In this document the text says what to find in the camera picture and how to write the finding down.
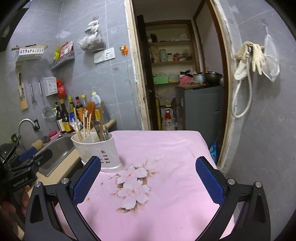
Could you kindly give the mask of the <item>white plastic utensil holder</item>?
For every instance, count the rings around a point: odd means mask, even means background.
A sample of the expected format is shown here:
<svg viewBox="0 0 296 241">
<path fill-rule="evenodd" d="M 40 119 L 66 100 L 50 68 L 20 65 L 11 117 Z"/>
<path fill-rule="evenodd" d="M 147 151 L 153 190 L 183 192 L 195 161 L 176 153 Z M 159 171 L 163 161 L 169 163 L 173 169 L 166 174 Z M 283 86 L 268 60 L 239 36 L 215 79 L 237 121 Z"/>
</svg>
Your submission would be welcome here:
<svg viewBox="0 0 296 241">
<path fill-rule="evenodd" d="M 97 133 L 94 132 L 90 133 L 82 142 L 79 142 L 76 134 L 71 137 L 71 140 L 83 165 L 86 165 L 92 156 L 97 156 L 101 160 L 101 171 L 116 173 L 123 169 L 113 134 L 110 133 L 109 139 L 106 141 L 99 141 Z"/>
</svg>

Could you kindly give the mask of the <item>wooden chopstick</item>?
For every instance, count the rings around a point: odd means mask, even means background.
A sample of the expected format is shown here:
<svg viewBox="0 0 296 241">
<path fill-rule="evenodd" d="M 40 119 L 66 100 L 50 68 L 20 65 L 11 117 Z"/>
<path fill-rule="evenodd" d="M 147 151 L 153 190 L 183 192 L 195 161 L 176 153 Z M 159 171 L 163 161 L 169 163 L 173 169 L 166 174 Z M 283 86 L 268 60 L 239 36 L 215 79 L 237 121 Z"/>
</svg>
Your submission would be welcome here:
<svg viewBox="0 0 296 241">
<path fill-rule="evenodd" d="M 88 136 L 90 135 L 90 126 L 91 126 L 91 117 L 92 117 L 92 114 L 90 113 L 88 118 L 87 118 L 87 134 Z"/>
<path fill-rule="evenodd" d="M 77 137 L 78 137 L 79 142 L 82 142 L 82 136 L 81 136 L 80 127 L 78 124 L 78 117 L 77 117 L 76 108 L 73 108 L 73 110 L 74 110 L 74 116 L 75 116 L 75 128 L 76 128 Z"/>
<path fill-rule="evenodd" d="M 100 102 L 100 109 L 99 109 L 99 113 L 100 113 L 100 140 L 104 141 L 104 134 L 103 134 L 103 101 Z"/>
</svg>

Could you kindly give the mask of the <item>metal fork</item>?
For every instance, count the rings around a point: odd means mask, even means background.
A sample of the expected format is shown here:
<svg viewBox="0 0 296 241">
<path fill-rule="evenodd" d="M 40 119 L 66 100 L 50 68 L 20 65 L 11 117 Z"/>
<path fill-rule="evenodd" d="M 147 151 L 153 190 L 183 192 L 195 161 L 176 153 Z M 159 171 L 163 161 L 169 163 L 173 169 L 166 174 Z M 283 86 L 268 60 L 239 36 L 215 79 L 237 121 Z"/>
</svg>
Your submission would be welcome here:
<svg viewBox="0 0 296 241">
<path fill-rule="evenodd" d="M 98 136 L 99 140 L 102 141 L 103 140 L 103 134 L 101 132 L 101 128 L 100 128 L 99 124 L 95 120 L 92 120 L 91 123 L 92 123 L 93 128 L 95 129 L 95 131 L 97 133 L 97 136 Z"/>
</svg>

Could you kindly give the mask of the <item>steel kitchen sink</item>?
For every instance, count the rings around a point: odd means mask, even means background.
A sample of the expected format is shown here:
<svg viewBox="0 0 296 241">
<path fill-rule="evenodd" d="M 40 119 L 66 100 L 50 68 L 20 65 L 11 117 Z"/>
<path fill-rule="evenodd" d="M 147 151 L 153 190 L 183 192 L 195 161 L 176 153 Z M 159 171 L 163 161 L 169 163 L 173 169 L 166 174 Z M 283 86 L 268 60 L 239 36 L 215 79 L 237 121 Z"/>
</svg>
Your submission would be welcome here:
<svg viewBox="0 0 296 241">
<path fill-rule="evenodd" d="M 59 134 L 47 145 L 45 145 L 37 155 L 43 153 L 45 150 L 51 150 L 53 156 L 43 166 L 39 168 L 39 172 L 48 177 L 60 165 L 60 163 L 75 149 L 71 140 L 72 134 Z"/>
</svg>

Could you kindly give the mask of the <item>steel sink faucet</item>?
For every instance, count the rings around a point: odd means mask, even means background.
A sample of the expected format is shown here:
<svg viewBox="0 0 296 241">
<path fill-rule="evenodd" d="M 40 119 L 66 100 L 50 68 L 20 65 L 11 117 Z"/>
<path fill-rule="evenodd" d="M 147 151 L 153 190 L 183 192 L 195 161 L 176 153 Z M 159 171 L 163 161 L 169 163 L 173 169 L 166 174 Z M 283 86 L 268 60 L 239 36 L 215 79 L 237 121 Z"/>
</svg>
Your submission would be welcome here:
<svg viewBox="0 0 296 241">
<path fill-rule="evenodd" d="M 35 138 L 35 131 L 38 129 L 38 124 L 30 118 L 22 119 L 18 124 L 18 134 L 21 136 L 22 143 L 27 144 L 32 141 Z"/>
</svg>

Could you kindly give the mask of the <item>dark soy sauce bottle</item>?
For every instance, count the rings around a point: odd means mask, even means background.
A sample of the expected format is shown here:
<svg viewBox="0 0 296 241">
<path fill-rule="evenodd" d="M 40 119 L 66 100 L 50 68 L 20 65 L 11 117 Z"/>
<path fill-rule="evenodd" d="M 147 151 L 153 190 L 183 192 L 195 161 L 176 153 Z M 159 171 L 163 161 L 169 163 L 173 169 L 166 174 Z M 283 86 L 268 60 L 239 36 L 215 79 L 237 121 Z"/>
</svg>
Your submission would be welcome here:
<svg viewBox="0 0 296 241">
<path fill-rule="evenodd" d="M 74 132 L 73 127 L 70 124 L 69 113 L 67 112 L 67 108 L 65 106 L 65 102 L 63 99 L 60 99 L 60 105 L 62 108 L 62 124 L 65 129 L 65 132 L 72 133 Z"/>
</svg>

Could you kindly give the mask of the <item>wooden cutting board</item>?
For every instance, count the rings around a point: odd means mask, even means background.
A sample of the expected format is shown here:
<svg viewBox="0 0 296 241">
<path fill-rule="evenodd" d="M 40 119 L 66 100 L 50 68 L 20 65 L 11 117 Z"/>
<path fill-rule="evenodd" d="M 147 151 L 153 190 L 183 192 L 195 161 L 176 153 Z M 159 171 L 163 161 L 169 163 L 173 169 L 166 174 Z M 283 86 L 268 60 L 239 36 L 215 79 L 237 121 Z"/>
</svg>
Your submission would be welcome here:
<svg viewBox="0 0 296 241">
<path fill-rule="evenodd" d="M 20 109 L 21 109 L 21 111 L 24 111 L 24 110 L 28 109 L 28 103 L 27 103 L 27 99 L 26 99 L 24 84 L 22 82 L 21 72 L 17 73 L 17 79 L 18 79 L 18 98 L 19 98 L 19 103 L 20 103 Z"/>
</svg>

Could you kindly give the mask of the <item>pink floral tablecloth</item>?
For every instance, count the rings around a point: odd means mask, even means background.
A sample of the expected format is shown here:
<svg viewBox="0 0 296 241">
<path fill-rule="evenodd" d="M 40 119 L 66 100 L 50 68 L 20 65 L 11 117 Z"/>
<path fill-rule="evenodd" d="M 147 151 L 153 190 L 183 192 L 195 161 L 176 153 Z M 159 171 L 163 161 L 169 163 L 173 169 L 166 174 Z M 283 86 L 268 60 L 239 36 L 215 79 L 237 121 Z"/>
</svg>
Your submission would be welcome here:
<svg viewBox="0 0 296 241">
<path fill-rule="evenodd" d="M 101 172 L 78 209 L 101 240 L 195 240 L 217 212 L 195 163 L 196 131 L 114 131 L 123 169 Z"/>
</svg>

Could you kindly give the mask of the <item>red plastic bag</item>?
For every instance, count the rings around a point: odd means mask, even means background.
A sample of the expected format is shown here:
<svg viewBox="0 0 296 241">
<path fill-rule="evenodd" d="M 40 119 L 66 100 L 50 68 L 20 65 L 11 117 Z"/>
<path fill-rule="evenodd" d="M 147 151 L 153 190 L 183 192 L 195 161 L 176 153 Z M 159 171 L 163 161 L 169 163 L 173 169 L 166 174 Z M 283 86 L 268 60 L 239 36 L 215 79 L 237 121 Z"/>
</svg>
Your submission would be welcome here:
<svg viewBox="0 0 296 241">
<path fill-rule="evenodd" d="M 57 79 L 57 90 L 58 90 L 58 96 L 60 98 L 66 97 L 66 88 L 60 79 Z"/>
</svg>

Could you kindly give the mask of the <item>grey cabinet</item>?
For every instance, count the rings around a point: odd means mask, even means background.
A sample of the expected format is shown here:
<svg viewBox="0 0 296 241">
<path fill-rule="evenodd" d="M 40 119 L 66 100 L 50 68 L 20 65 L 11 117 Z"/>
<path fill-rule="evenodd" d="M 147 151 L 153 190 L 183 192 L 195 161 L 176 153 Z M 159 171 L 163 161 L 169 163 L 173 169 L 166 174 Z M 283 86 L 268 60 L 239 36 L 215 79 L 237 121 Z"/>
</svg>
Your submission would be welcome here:
<svg viewBox="0 0 296 241">
<path fill-rule="evenodd" d="M 192 89 L 175 88 L 177 129 L 197 131 L 207 146 L 215 142 L 220 133 L 223 106 L 223 86 Z"/>
</svg>

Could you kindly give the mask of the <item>red white gas bottle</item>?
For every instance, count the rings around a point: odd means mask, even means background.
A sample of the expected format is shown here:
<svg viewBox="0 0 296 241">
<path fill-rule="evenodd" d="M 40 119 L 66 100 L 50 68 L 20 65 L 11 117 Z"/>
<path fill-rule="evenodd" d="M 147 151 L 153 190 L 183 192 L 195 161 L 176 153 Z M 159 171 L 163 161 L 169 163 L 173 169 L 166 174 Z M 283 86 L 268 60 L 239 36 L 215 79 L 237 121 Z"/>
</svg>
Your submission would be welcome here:
<svg viewBox="0 0 296 241">
<path fill-rule="evenodd" d="M 171 109 L 167 108 L 165 110 L 165 115 L 163 117 L 163 130 L 165 131 L 174 131 L 175 130 L 175 123 L 174 119 L 171 116 Z"/>
</svg>

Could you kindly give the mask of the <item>orange sauce pouch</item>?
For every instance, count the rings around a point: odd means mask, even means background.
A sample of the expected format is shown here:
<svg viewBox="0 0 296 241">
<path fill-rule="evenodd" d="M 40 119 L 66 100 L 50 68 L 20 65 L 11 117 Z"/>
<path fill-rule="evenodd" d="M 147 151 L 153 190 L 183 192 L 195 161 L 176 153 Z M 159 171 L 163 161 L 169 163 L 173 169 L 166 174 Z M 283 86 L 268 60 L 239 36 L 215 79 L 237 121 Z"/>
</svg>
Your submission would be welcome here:
<svg viewBox="0 0 296 241">
<path fill-rule="evenodd" d="M 89 101 L 86 105 L 85 109 L 85 117 L 90 120 L 95 119 L 95 103 L 93 101 Z"/>
</svg>

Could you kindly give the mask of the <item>large oil jug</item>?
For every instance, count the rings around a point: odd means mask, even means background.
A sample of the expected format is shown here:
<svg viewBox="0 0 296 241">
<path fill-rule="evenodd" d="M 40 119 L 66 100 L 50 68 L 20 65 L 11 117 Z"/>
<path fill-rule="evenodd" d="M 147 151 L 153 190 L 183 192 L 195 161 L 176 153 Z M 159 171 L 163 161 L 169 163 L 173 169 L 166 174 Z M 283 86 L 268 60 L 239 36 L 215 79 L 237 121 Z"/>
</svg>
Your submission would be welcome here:
<svg viewBox="0 0 296 241">
<path fill-rule="evenodd" d="M 101 108 L 101 98 L 95 90 L 92 91 L 91 101 L 95 103 L 95 120 L 103 118 L 104 110 Z"/>
</svg>

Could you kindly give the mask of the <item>black cooking pot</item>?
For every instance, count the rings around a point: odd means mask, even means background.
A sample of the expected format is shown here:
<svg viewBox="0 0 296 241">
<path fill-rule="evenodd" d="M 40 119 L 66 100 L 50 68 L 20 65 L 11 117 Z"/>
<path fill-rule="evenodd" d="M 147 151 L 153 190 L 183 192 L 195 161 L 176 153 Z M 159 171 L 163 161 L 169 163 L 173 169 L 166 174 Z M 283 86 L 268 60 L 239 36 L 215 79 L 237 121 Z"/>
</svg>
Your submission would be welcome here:
<svg viewBox="0 0 296 241">
<path fill-rule="evenodd" d="M 214 71 L 204 72 L 205 82 L 209 86 L 220 85 L 220 80 L 223 77 L 222 74 Z"/>
</svg>

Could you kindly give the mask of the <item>green box on shelf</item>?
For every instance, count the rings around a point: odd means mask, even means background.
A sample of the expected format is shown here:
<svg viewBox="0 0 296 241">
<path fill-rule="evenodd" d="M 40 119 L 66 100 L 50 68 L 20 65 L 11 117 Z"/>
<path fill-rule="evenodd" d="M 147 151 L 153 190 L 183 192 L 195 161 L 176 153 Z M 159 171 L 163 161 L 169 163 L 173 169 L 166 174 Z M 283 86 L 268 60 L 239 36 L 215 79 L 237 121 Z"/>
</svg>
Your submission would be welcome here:
<svg viewBox="0 0 296 241">
<path fill-rule="evenodd" d="M 153 82 L 155 85 L 167 84 L 169 82 L 168 76 L 156 76 L 153 77 Z"/>
</svg>

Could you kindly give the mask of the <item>white rubber gloves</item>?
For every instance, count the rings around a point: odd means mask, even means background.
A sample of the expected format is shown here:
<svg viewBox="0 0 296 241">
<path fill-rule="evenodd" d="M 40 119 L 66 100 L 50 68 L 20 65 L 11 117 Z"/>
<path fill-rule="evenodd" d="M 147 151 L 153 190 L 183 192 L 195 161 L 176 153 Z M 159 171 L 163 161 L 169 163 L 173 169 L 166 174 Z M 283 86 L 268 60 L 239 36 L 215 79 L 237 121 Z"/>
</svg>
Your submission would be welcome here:
<svg viewBox="0 0 296 241">
<path fill-rule="evenodd" d="M 262 65 L 265 62 L 263 55 L 264 47 L 250 41 L 245 41 L 238 52 L 234 55 L 239 61 L 234 73 L 236 80 L 243 80 L 247 76 L 247 68 L 262 75 Z"/>
</svg>

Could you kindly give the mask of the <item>hanging plastic bag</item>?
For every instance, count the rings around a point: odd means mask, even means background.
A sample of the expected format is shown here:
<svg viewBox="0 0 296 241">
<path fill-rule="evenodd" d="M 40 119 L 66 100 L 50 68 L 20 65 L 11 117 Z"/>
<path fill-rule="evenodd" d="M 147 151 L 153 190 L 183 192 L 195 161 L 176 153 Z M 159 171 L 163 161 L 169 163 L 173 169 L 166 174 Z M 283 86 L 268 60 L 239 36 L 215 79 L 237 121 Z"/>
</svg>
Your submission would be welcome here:
<svg viewBox="0 0 296 241">
<path fill-rule="evenodd" d="M 88 23 L 88 27 L 84 31 L 86 36 L 78 41 L 78 45 L 83 51 L 99 52 L 106 48 L 105 41 L 99 31 L 99 26 L 98 18 L 93 18 Z"/>
</svg>

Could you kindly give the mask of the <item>white wall box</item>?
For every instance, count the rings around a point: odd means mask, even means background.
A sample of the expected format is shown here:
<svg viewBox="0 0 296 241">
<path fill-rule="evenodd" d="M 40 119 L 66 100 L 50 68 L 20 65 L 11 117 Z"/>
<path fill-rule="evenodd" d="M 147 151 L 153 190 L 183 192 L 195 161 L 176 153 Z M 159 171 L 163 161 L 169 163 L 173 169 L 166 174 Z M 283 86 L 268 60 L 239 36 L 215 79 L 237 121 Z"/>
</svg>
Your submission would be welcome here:
<svg viewBox="0 0 296 241">
<path fill-rule="evenodd" d="M 58 93 L 57 78 L 56 77 L 44 77 L 43 85 L 45 96 L 51 96 Z"/>
</svg>

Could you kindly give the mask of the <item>wall basket rack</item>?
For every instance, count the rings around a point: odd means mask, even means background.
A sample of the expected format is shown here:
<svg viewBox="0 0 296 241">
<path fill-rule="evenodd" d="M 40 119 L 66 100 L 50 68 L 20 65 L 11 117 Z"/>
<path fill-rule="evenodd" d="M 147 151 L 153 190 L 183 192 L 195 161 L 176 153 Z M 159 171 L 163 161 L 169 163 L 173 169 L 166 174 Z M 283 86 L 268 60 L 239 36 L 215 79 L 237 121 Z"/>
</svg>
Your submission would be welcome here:
<svg viewBox="0 0 296 241">
<path fill-rule="evenodd" d="M 55 50 L 53 63 L 50 64 L 50 69 L 57 69 L 74 58 L 75 53 L 72 41 L 67 41 L 61 47 L 58 45 Z"/>
</svg>

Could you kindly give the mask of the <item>wall power socket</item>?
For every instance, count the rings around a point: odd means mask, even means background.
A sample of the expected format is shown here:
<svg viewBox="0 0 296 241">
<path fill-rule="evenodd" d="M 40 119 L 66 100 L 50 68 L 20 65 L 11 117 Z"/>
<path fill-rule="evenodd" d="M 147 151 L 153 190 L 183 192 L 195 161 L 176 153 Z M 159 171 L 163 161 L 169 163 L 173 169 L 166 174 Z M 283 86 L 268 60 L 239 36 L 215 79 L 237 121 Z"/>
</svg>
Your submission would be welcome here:
<svg viewBox="0 0 296 241">
<path fill-rule="evenodd" d="M 102 63 L 115 58 L 114 48 L 109 48 L 94 54 L 94 63 Z"/>
</svg>

